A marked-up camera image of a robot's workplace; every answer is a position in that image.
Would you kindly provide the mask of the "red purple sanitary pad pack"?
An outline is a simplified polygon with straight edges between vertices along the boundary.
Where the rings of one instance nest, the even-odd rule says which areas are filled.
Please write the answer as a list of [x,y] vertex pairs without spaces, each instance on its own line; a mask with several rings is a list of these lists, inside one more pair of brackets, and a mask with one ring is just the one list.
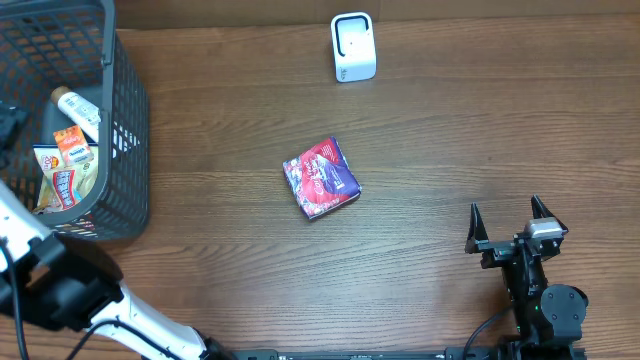
[[309,220],[324,216],[361,195],[361,185],[333,136],[285,161],[282,168],[297,205]]

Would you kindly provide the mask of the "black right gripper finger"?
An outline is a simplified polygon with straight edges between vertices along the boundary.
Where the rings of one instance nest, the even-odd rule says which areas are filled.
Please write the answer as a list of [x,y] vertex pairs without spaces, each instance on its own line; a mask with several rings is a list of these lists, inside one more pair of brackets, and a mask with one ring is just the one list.
[[475,202],[470,206],[470,225],[467,235],[467,245],[480,245],[489,241],[484,222],[482,220],[479,208]]
[[537,194],[531,197],[531,208],[534,219],[553,217],[553,213],[544,205]]

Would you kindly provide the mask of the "white gold-capped shampoo bottle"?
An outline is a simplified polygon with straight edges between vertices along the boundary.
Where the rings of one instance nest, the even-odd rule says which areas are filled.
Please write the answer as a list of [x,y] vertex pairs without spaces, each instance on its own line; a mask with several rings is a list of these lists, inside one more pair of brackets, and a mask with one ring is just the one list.
[[100,109],[66,86],[54,89],[51,102],[95,143],[99,142]]

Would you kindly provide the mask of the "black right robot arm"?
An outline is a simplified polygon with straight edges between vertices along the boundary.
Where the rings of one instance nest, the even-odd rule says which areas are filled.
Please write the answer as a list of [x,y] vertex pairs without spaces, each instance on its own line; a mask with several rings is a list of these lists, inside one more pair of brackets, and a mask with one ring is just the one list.
[[[462,359],[584,359],[583,349],[574,343],[582,338],[589,299],[575,286],[551,285],[543,263],[561,253],[569,232],[566,225],[544,205],[531,197],[533,218],[510,240],[489,239],[479,208],[470,206],[470,225],[465,245],[468,254],[482,256],[481,267],[499,268],[509,294],[510,305],[499,311],[470,335]],[[508,313],[514,315],[516,330],[490,348],[474,347],[476,338]]]

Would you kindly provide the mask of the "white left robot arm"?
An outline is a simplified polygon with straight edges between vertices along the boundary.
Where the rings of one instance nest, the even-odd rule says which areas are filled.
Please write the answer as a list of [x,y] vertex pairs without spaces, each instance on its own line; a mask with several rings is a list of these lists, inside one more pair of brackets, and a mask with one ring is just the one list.
[[1,311],[15,320],[21,356],[23,324],[99,334],[145,359],[230,359],[232,353],[196,329],[176,323],[135,296],[96,243],[55,232],[7,187],[1,188]]

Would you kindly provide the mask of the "yellow snack bag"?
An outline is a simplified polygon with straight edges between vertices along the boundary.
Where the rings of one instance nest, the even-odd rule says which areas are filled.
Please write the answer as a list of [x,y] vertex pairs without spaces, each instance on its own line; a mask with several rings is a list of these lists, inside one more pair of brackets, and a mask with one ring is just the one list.
[[98,175],[99,147],[89,144],[93,159],[66,165],[58,147],[37,144],[34,155],[43,172],[35,214],[66,211],[79,204],[93,189]]

